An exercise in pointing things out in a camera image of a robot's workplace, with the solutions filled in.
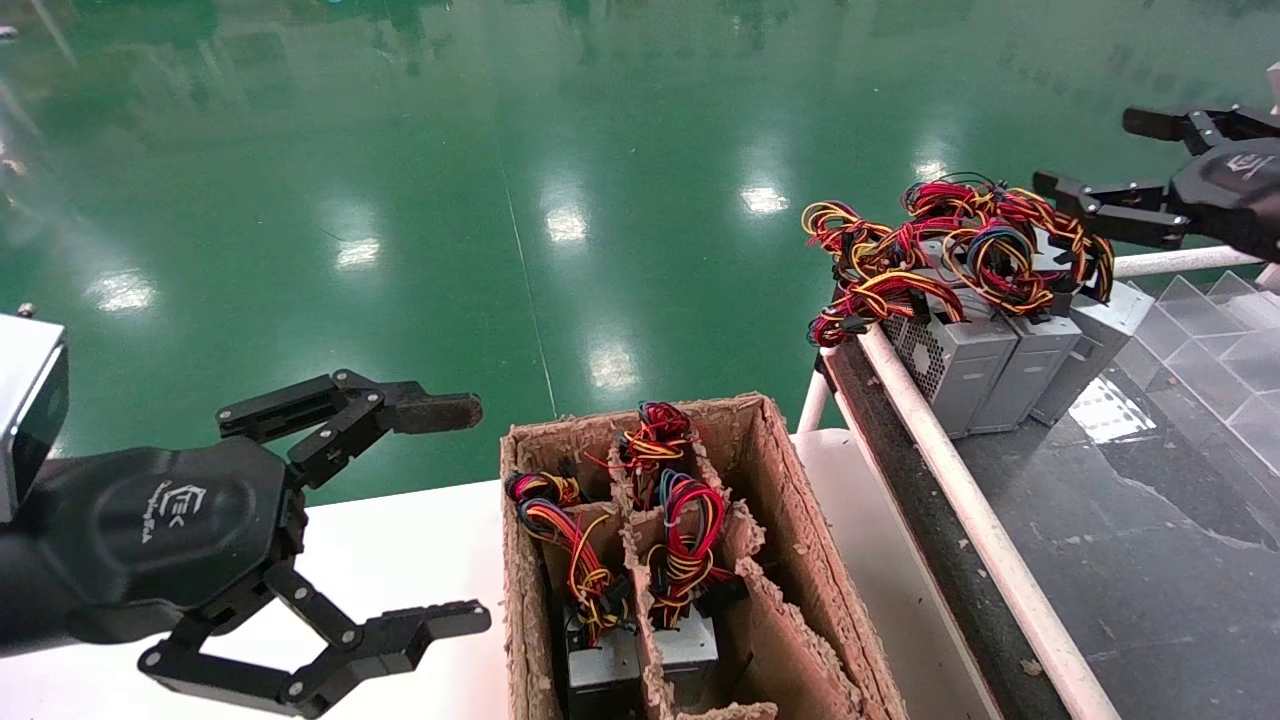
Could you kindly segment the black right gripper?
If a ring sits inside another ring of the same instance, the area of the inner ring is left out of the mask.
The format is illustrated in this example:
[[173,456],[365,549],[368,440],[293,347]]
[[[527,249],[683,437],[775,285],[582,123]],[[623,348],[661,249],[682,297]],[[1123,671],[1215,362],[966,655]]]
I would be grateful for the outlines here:
[[1188,234],[1217,240],[1267,263],[1279,260],[1279,123],[1253,108],[1129,106],[1129,135],[1183,143],[1192,158],[1170,184],[1088,184],[1032,174],[1036,193],[1087,234],[1147,249],[1178,250]]

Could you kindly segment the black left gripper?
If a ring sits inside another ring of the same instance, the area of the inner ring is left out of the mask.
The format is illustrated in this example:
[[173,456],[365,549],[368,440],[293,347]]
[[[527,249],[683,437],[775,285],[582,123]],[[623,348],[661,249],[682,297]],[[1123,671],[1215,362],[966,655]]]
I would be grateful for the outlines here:
[[[1,652],[173,630],[137,662],[159,685],[320,719],[361,683],[415,671],[433,642],[486,632],[492,615],[467,600],[356,623],[291,566],[307,524],[300,489],[320,488],[388,433],[481,419],[475,393],[338,370],[219,410],[224,441],[209,447],[51,460],[3,525]],[[260,446],[298,433],[287,465]],[[274,600],[324,641],[312,661],[288,671],[202,651]]]

